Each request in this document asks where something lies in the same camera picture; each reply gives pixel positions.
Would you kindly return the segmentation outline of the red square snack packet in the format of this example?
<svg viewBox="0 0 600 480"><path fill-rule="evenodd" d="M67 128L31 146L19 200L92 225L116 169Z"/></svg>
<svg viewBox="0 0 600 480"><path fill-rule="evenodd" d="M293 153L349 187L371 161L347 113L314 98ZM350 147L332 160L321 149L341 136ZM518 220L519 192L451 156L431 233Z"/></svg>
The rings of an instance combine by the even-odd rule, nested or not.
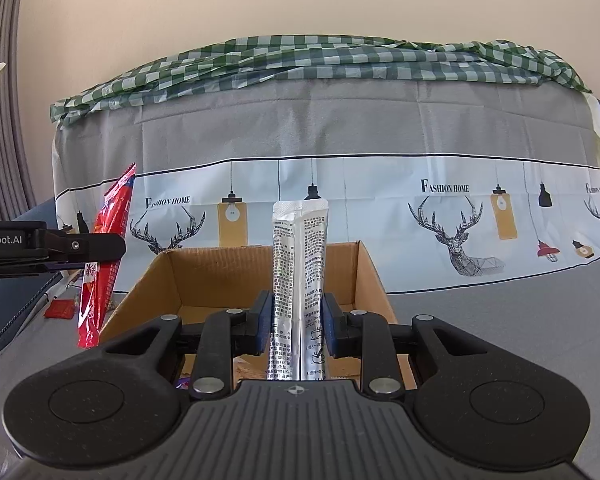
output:
<svg viewBox="0 0 600 480"><path fill-rule="evenodd" d="M76 313L76 302L73 299L53 299L44 311L44 318L72 320Z"/></svg>

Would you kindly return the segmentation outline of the red spicy snack bag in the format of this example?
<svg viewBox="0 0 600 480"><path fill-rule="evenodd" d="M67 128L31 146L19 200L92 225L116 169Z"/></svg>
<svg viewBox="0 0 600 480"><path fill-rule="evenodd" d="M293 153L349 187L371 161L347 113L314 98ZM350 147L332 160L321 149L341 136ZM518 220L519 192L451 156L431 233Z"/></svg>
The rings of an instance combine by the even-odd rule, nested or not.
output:
<svg viewBox="0 0 600 480"><path fill-rule="evenodd" d="M100 332L125 253L125 231L136 176L136 165L105 193L102 208L95 218L90 241L92 260L84 266L78 315L78 347L89 349L99 344Z"/></svg>

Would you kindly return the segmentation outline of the silver foil snack packet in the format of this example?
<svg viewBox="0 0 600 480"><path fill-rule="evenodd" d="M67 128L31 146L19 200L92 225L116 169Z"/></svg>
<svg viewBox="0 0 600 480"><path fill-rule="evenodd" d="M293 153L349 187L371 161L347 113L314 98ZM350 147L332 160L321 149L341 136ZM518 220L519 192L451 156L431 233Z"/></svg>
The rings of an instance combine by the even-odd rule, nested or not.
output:
<svg viewBox="0 0 600 480"><path fill-rule="evenodd" d="M324 198L274 204L269 380L326 377L322 297L328 212Z"/></svg>

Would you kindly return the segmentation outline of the clear bag of biscuits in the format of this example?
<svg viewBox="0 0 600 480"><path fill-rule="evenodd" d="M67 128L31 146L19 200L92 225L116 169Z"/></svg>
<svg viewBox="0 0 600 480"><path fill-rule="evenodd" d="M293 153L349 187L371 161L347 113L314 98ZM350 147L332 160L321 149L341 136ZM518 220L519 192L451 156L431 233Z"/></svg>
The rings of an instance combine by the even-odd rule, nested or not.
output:
<svg viewBox="0 0 600 480"><path fill-rule="evenodd" d="M238 356L233 359L234 385L243 380L265 380L266 365L260 360L246 360Z"/></svg>

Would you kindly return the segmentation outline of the purple chocolate bar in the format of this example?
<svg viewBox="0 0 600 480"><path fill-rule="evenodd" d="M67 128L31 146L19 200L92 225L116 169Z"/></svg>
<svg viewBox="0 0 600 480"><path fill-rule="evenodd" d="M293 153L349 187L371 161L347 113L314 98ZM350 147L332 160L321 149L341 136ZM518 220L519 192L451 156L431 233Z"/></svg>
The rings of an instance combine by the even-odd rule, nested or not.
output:
<svg viewBox="0 0 600 480"><path fill-rule="evenodd" d="M176 388L178 388L178 389L188 389L189 385L190 385L190 378L189 377L182 377L176 383Z"/></svg>

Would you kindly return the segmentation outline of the open cardboard box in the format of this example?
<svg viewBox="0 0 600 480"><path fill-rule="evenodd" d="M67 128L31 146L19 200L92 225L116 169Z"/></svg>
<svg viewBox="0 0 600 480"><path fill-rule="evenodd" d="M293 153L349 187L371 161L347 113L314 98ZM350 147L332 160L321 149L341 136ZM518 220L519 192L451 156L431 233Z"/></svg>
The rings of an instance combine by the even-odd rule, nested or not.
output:
<svg viewBox="0 0 600 480"><path fill-rule="evenodd" d="M102 329L99 346L44 373L58 391L76 382L106 414L157 404L165 424L181 406L226 400L250 386L300 389L347 382L370 399L399 400L415 382L411 330L396 324L360 242L326 247L318 279L317 345L324 374L268 379L273 251L266 246L174 249L155 258Z"/></svg>

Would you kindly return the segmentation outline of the deer print sofa cover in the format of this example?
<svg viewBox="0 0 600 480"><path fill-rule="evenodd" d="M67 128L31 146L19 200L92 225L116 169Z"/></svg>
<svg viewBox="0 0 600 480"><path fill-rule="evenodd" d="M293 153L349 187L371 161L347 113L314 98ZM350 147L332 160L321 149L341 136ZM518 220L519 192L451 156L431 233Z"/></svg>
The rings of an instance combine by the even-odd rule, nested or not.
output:
<svg viewBox="0 0 600 480"><path fill-rule="evenodd" d="M302 80L100 112L59 131L55 195L92 222L136 165L123 297L177 232L267 245L310 186L328 238L364 244L394 313L429 313L564 375L592 411L600 479L600 101L557 84Z"/></svg>

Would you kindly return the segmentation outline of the green checkered cloth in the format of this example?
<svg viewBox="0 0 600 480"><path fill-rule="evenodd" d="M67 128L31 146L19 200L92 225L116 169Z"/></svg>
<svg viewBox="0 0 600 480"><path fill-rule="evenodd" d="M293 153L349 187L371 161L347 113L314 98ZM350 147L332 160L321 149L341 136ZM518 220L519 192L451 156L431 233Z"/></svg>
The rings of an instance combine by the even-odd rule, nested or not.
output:
<svg viewBox="0 0 600 480"><path fill-rule="evenodd" d="M52 104L50 122L62 129L107 110L305 79L554 82L577 92L588 88L558 54L503 39L430 44L371 36L250 36L131 68Z"/></svg>

